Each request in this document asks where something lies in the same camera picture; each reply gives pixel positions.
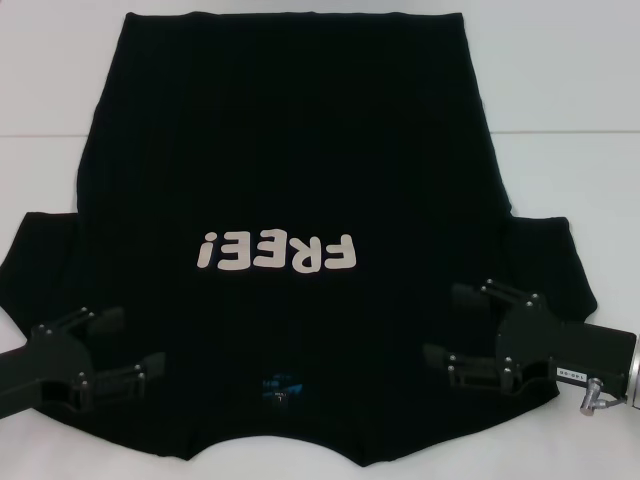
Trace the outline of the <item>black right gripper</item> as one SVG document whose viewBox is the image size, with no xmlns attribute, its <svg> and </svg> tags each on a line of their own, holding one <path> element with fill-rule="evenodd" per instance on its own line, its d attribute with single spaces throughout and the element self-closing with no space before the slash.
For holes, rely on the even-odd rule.
<svg viewBox="0 0 640 480">
<path fill-rule="evenodd" d="M 473 356 L 431 343 L 422 345 L 426 365 L 448 376 L 451 386 L 501 389 L 518 394 L 533 382 L 585 387 L 624 398 L 631 377 L 636 335 L 601 326 L 561 321 L 537 293 L 494 279 L 479 286 L 454 284 L 452 308 L 471 317 L 504 318 L 493 357 Z"/>
</svg>

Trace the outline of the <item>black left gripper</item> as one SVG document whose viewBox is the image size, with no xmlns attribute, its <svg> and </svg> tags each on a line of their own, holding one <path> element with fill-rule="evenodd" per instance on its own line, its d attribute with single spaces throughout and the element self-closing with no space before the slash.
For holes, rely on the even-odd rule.
<svg viewBox="0 0 640 480">
<path fill-rule="evenodd" d="M 82 307 L 38 325 L 25 345 L 1 354 L 1 417 L 49 404 L 86 412 L 93 400 L 142 398 L 147 384 L 164 375 L 164 352 L 94 372 L 89 352 L 78 340 L 123 330 L 120 307 L 98 312 Z"/>
</svg>

